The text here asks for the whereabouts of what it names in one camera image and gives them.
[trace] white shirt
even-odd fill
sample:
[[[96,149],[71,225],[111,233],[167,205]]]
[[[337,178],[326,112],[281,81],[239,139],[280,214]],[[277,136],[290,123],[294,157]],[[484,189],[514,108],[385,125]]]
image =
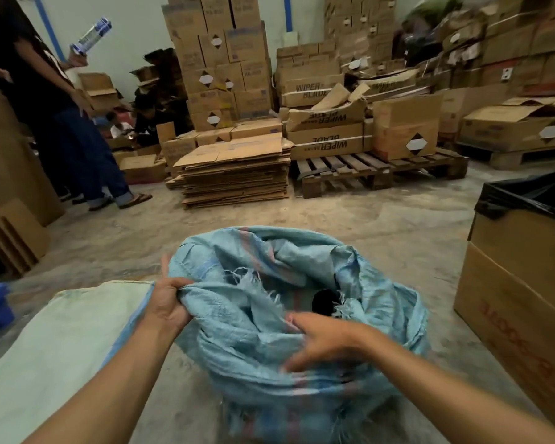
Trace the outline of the white shirt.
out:
[[[119,129],[117,126],[113,125],[111,126],[111,136],[113,138],[117,138],[119,136],[121,136],[123,134],[124,131],[127,131],[129,129],[133,129],[132,125],[129,123],[122,123],[121,127],[123,129]]]

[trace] blue pipe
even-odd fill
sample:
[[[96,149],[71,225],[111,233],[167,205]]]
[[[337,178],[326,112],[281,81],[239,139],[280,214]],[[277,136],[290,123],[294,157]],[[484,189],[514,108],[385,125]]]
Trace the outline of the blue pipe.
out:
[[[283,0],[283,7],[286,10],[286,32],[292,32],[292,2]]]
[[[45,28],[47,30],[47,34],[49,35],[49,37],[51,39],[51,43],[53,44],[53,46],[55,48],[55,53],[57,54],[58,58],[62,62],[65,62],[68,58],[61,51],[60,43],[57,41],[56,33],[54,32],[54,29],[51,25],[50,19],[47,16],[47,12],[45,12],[45,6],[43,6],[43,2],[41,0],[35,0],[35,4],[37,5],[37,10],[39,11],[39,15],[41,17],[41,20],[43,20],[43,23],[44,23]]]

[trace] trash bag liner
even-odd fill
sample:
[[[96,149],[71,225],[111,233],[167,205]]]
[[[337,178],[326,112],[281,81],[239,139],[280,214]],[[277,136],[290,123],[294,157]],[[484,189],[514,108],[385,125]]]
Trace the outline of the trash bag liner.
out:
[[[543,176],[486,183],[475,206],[477,213],[492,220],[514,209],[555,219],[555,171]]]
[[[180,293],[195,321],[177,343],[222,394],[231,435],[342,442],[399,395],[381,372],[358,362],[280,372],[304,343],[284,314],[311,311],[315,296],[332,299],[335,292],[334,316],[369,324],[416,354],[428,349],[419,294],[387,279],[352,246],[317,232],[258,226],[201,234],[179,247],[169,275],[195,281]]]

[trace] spray can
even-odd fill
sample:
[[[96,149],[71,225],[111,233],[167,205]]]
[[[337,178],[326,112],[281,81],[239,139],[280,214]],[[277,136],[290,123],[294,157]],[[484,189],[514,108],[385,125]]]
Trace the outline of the spray can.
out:
[[[76,54],[81,54],[83,56],[94,47],[101,38],[111,31],[111,22],[105,17],[96,22],[95,26],[89,29],[87,33],[78,41],[78,43],[72,45],[72,50]]]

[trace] dark plastic bag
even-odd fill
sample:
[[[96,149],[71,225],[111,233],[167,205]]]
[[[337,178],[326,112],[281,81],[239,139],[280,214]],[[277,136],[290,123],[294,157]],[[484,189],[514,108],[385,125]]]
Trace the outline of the dark plastic bag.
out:
[[[555,219],[555,171],[543,176],[486,183],[475,211],[492,220],[526,209]]]

